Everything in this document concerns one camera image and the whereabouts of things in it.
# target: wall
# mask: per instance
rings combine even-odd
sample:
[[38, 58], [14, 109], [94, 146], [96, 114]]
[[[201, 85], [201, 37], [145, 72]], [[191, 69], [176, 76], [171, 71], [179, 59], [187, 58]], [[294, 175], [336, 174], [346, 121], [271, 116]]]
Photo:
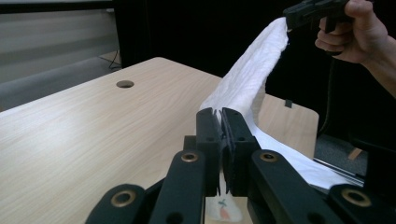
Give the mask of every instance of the wall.
[[118, 49], [104, 9], [0, 15], [0, 83]]

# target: forearm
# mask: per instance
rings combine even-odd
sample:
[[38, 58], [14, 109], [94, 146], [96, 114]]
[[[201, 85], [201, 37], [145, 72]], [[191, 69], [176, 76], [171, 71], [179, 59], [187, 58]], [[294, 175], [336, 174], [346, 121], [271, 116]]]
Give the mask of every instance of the forearm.
[[394, 38], [388, 36], [388, 42], [361, 64], [396, 98], [396, 40]]

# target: desk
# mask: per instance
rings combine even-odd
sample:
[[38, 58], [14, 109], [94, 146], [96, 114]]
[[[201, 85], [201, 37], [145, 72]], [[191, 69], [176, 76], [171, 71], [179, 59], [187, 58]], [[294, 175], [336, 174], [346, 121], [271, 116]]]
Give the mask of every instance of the desk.
[[[219, 81], [156, 58], [0, 113], [0, 223], [83, 223], [109, 189], [164, 178]], [[318, 115], [283, 102], [265, 96], [259, 127], [312, 156]]]

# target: brass ring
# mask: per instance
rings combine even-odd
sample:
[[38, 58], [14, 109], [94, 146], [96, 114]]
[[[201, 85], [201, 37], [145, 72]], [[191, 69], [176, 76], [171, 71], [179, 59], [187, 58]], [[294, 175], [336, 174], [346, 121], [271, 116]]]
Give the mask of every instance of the brass ring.
[[[356, 199], [354, 197], [352, 197], [352, 194], [356, 194], [359, 197], [361, 197], [360, 199]], [[341, 195], [344, 197], [345, 200], [347, 200], [350, 203], [353, 203], [357, 206], [360, 207], [368, 207], [370, 205], [372, 205], [370, 198], [364, 194], [363, 192], [356, 190], [356, 189], [343, 189], [341, 191]]]
[[277, 161], [277, 156], [270, 152], [264, 152], [260, 155], [260, 159], [262, 159], [263, 161], [274, 162]]
[[[120, 196], [126, 196], [126, 199], [121, 200]], [[136, 198], [136, 193], [133, 190], [126, 189], [126, 190], [122, 190], [122, 191], [116, 193], [111, 198], [111, 204], [113, 204], [113, 206], [115, 206], [115, 207], [124, 207], [124, 206], [132, 203], [135, 198]]]
[[181, 159], [186, 162], [198, 161], [198, 155], [192, 152], [184, 153]]

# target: wooden table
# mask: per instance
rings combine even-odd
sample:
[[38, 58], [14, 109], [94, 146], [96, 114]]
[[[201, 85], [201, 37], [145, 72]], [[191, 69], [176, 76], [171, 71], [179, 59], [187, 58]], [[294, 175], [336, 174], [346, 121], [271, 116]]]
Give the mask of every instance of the wooden table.
[[[109, 189], [164, 178], [219, 81], [156, 58], [0, 113], [0, 223], [83, 223]], [[259, 127], [313, 156], [315, 112], [270, 95], [262, 111]]]

